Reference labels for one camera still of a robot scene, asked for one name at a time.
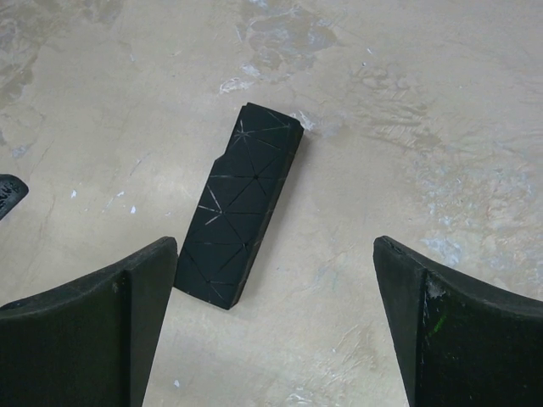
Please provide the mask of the black sunglasses case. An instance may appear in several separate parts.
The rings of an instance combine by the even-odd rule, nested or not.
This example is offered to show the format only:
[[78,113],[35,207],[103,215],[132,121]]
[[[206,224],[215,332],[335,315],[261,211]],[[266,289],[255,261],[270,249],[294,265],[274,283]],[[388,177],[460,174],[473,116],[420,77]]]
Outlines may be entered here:
[[222,309],[239,301],[303,132],[285,114],[241,108],[188,228],[175,288]]

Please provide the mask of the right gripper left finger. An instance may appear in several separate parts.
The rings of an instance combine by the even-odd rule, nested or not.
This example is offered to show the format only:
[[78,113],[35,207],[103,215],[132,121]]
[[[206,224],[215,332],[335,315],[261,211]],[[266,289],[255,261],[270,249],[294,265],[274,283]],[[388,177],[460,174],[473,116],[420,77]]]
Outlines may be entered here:
[[173,237],[1,308],[3,406],[140,406],[177,263]]

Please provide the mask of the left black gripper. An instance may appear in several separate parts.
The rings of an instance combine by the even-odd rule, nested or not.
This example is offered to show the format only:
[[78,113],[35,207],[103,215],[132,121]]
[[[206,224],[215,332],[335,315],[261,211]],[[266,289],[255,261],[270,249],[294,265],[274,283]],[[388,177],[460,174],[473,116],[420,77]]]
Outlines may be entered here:
[[5,217],[29,192],[29,187],[17,176],[0,175],[0,219]]

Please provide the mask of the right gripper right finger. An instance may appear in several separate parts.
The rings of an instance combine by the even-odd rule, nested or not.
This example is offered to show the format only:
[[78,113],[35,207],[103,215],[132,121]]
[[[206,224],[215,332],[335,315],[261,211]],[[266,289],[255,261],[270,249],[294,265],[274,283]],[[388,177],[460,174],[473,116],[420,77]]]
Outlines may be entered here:
[[411,406],[540,406],[542,303],[386,236],[373,263]]

